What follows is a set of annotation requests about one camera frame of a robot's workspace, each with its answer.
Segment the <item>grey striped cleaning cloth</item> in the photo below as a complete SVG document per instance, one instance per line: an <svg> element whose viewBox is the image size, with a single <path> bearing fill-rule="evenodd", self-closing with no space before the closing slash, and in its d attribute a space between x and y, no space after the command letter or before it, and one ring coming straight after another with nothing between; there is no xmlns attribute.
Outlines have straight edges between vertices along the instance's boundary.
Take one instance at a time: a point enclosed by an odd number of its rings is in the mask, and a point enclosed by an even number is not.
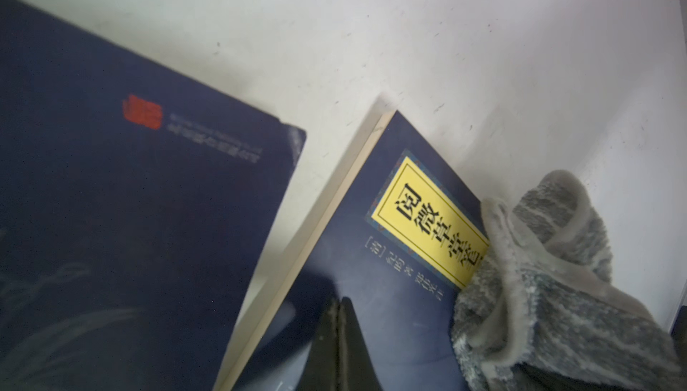
<svg viewBox="0 0 687 391"><path fill-rule="evenodd" d="M602 218L570 172L509 208L481 203L486 258L454 305L452 345L471 390L683 390L667 331L612 282Z"/></svg>

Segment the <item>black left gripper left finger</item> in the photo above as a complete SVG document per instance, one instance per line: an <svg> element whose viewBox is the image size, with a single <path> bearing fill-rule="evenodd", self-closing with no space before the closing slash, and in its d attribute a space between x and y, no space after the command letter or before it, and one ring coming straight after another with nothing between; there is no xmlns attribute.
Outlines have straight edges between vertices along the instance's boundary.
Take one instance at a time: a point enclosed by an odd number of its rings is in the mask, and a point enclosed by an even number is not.
<svg viewBox="0 0 687 391"><path fill-rule="evenodd" d="M298 391L338 389L338 299L330 299L320 316Z"/></svg>

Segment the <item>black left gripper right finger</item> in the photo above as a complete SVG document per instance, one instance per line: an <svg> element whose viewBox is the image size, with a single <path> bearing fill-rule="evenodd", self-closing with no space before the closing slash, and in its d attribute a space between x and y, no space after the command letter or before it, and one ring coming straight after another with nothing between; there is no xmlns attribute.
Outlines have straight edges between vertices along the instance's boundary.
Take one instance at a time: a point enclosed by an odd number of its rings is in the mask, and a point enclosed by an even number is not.
<svg viewBox="0 0 687 391"><path fill-rule="evenodd" d="M337 385L345 391L382 391L352 301L341 299L337 319Z"/></svg>

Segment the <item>blue book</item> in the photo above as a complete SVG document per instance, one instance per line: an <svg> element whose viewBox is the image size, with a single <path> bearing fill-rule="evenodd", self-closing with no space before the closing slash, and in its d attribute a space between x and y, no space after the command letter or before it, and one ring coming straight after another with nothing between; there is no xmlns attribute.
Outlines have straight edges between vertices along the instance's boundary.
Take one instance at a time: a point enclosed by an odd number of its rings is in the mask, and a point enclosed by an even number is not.
<svg viewBox="0 0 687 391"><path fill-rule="evenodd" d="M212 389L306 138L1 0L2 389Z"/></svg>
<svg viewBox="0 0 687 391"><path fill-rule="evenodd" d="M478 198L399 112L383 115L291 268L257 299L223 390L294 390L321 315L349 299L385 390L465 390L449 337L455 298L488 250Z"/></svg>

